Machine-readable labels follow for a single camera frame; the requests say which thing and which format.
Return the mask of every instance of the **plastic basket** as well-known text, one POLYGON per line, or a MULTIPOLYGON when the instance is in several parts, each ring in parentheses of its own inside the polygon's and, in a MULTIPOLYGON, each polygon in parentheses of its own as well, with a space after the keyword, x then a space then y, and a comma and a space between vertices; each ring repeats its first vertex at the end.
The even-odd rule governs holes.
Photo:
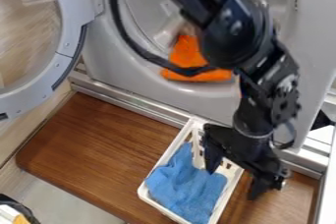
MULTIPOLYGON (((167 150, 164 152, 164 154, 161 156, 159 161, 156 163, 156 165, 153 167, 151 172, 158 166, 162 166, 168 163, 170 158, 174 155, 174 153, 180 148, 180 146, 186 142, 186 141, 192 141, 193 142, 193 163, 194 166, 198 169, 204 169, 205 163, 204 163, 204 149, 201 146, 201 137, 203 134, 203 125, 206 122, 198 119, 198 118, 192 118, 186 126, 179 132, 179 134, 176 136, 174 141, 169 145, 167 150)), ((236 188, 242 174, 243 174, 243 168, 238 166, 237 164, 231 162, 228 159, 223 158, 223 162, 216 170, 216 173, 220 173, 224 175, 227 178, 227 184, 225 188, 223 189, 223 192, 221 193, 214 209, 212 212, 212 215, 209 219, 208 224, 215 224, 217 223, 219 217, 221 216, 226 204, 228 203, 230 196, 234 189, 236 188)), ((157 201, 155 201, 153 198, 151 198, 149 194, 149 190, 145 184, 145 182, 142 182, 140 187, 138 188, 138 196, 141 200, 145 201, 146 203, 150 204, 151 206, 158 209, 161 213, 168 216, 170 219, 181 223, 181 224, 190 224, 191 222, 187 221, 186 219, 182 218, 181 216, 175 214, 174 212, 168 210, 161 204, 159 204, 157 201)))

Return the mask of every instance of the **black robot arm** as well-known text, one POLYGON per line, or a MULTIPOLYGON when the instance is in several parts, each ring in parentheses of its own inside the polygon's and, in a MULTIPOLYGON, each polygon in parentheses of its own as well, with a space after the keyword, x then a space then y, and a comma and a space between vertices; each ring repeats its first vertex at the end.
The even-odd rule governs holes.
POLYGON ((294 132, 289 121, 300 110, 299 67, 278 40, 267 4, 259 0, 174 1, 198 28, 200 49, 209 65, 231 69, 241 77, 242 99, 233 128, 204 126, 206 169, 213 173, 225 156, 253 174, 250 199, 269 189, 280 190, 289 172, 271 143, 274 129, 281 124, 294 132))

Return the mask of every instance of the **blue cloth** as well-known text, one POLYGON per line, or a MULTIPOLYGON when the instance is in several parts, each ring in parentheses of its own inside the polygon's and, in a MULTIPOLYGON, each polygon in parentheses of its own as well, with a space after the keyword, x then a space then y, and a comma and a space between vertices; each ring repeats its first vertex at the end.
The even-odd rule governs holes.
POLYGON ((227 179, 195 168, 192 144, 185 143, 166 166, 156 168, 145 182, 152 198, 161 205, 193 224, 206 224, 227 179))

